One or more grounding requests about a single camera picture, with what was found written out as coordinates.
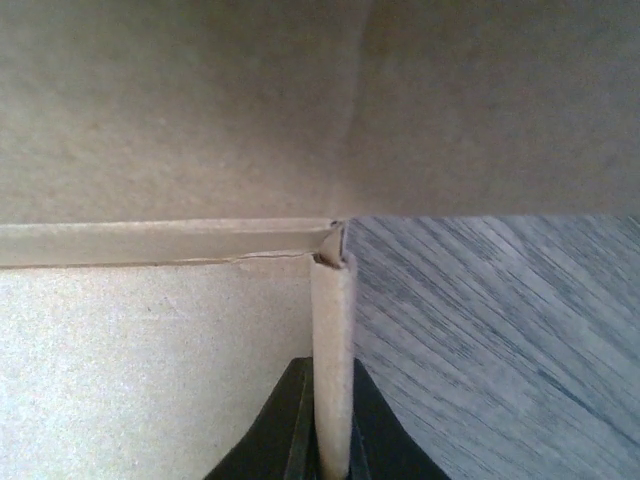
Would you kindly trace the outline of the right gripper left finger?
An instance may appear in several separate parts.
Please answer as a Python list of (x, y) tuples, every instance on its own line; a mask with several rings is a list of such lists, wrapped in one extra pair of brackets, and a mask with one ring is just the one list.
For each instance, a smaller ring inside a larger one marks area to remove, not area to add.
[(313, 362), (293, 359), (240, 441), (208, 479), (317, 479)]

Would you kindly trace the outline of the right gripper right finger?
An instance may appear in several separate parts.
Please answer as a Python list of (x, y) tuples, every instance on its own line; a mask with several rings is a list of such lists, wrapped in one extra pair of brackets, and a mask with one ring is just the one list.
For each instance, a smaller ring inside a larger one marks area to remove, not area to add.
[(353, 394), (350, 479), (449, 479), (403, 428), (358, 359)]

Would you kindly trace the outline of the cardboard box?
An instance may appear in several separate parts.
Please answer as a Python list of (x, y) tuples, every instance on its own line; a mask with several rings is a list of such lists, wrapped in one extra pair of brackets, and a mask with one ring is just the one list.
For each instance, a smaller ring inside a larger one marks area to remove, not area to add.
[(638, 209), (635, 1), (5, 1), (1, 475), (204, 478), (310, 357), (349, 478), (349, 219)]

